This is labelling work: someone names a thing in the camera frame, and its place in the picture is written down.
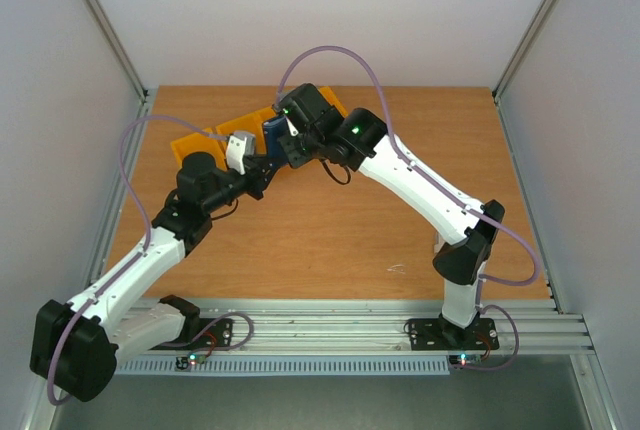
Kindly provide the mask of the blue card holder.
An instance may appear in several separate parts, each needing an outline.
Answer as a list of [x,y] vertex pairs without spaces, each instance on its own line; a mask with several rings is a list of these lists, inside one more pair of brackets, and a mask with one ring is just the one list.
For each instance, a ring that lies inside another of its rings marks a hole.
[[266,155],[277,167],[287,164],[287,157],[279,138],[288,133],[286,118],[275,116],[262,124],[263,135],[266,146]]

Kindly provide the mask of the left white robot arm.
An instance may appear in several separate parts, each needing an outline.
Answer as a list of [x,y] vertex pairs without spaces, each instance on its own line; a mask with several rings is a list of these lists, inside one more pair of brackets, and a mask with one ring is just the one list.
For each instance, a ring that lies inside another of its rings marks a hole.
[[[265,155],[221,170],[205,152],[188,155],[176,187],[145,236],[107,274],[65,303],[51,300],[36,315],[30,369],[46,381],[53,405],[101,393],[118,365],[156,347],[189,348],[207,336],[194,304],[169,295],[146,313],[127,312],[169,269],[183,261],[213,226],[213,212],[244,194],[259,200],[277,169]],[[62,390],[65,398],[56,392]]]

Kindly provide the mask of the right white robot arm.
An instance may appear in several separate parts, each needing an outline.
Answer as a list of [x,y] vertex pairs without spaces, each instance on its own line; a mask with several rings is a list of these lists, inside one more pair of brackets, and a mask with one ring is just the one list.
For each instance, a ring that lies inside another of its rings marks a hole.
[[356,108],[343,116],[312,84],[295,88],[273,109],[287,121],[279,142],[291,167],[317,159],[359,172],[392,191],[437,230],[443,245],[433,266],[445,293],[435,336],[447,349],[474,342],[480,275],[496,238],[495,228],[483,219],[501,220],[503,206],[458,191],[391,136],[370,110]]

